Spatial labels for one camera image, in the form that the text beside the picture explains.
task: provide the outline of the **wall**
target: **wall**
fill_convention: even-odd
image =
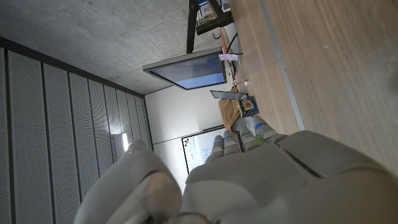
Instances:
[[[177,181],[181,191],[185,188],[185,180],[188,177],[185,157],[182,151],[181,139],[174,139],[154,144],[154,152],[166,164],[169,171]]]
[[[2,48],[0,75],[0,219],[73,223],[111,135],[150,143],[145,101]]]
[[[146,95],[152,142],[157,144],[223,124],[219,99],[214,99],[210,90],[231,88],[231,78],[227,76],[227,83],[222,85],[195,90],[171,86]]]
[[[214,99],[210,90],[231,88],[231,77],[227,75],[227,83],[222,85],[187,91],[171,86],[145,96],[154,151],[182,189],[187,167],[180,137],[223,124],[219,99]]]

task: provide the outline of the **electronic device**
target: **electronic device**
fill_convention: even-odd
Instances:
[[[143,71],[184,90],[226,83],[221,47],[202,50],[142,67]]]
[[[210,90],[210,93],[214,98],[229,100],[240,100],[242,97],[246,96],[245,93],[236,93],[231,91]]]

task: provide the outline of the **white wall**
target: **white wall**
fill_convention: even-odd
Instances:
[[[219,99],[214,99],[210,90],[231,88],[231,77],[227,75],[227,83],[222,85],[196,90],[171,86],[146,95],[152,142],[156,144],[223,124]]]
[[[214,99],[210,90],[230,91],[231,82],[227,75],[227,83],[222,85],[196,90],[172,86],[145,96],[154,151],[169,168],[181,191],[188,172],[179,137],[223,124],[219,99]]]
[[[165,163],[167,168],[169,168],[169,171],[177,181],[181,192],[183,192],[188,172],[185,164],[184,151],[182,150],[181,139],[174,139],[154,144],[154,151]]]

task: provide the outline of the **concrete ceiling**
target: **concrete ceiling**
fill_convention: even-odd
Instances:
[[[5,0],[0,36],[148,94],[170,86],[144,64],[186,52],[188,0]],[[195,51],[220,46],[203,34]]]

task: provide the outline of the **wooden table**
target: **wooden table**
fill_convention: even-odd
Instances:
[[[398,174],[398,1],[230,4],[260,115],[280,133],[299,130],[277,42],[305,129]]]

